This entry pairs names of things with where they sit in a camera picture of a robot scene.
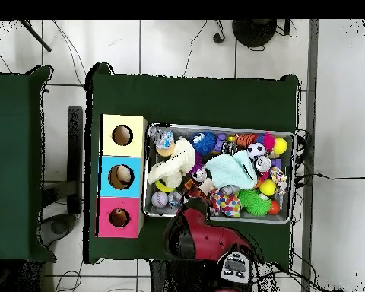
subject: blue box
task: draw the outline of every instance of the blue box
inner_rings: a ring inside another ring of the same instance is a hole
[[[134,181],[127,189],[115,189],[108,181],[111,168],[126,165],[134,172]],[[143,158],[141,157],[101,157],[101,189],[100,197],[141,197],[143,177]]]

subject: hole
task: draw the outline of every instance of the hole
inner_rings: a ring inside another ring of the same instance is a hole
[[[113,141],[117,145],[126,146],[132,143],[132,131],[127,125],[116,126],[113,130]]]
[[[115,189],[127,189],[134,181],[134,171],[125,164],[118,164],[109,171],[108,181]]]
[[[115,227],[124,227],[129,220],[129,213],[125,209],[117,208],[109,213],[109,222]]]

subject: pink box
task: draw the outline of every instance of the pink box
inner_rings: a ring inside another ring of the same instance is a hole
[[[124,209],[129,215],[129,221],[124,227],[115,227],[110,223],[113,210]],[[136,239],[143,226],[143,213],[140,198],[101,197],[98,216],[99,233],[96,237],[123,237]]]

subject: green spiky ball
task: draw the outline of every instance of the green spiky ball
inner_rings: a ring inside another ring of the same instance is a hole
[[[264,201],[260,199],[255,189],[241,189],[238,198],[242,207],[254,216],[265,216],[271,207],[271,200]]]

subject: yellow box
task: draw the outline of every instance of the yellow box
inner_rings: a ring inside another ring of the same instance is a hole
[[[143,157],[148,121],[143,116],[103,114],[103,156]]]

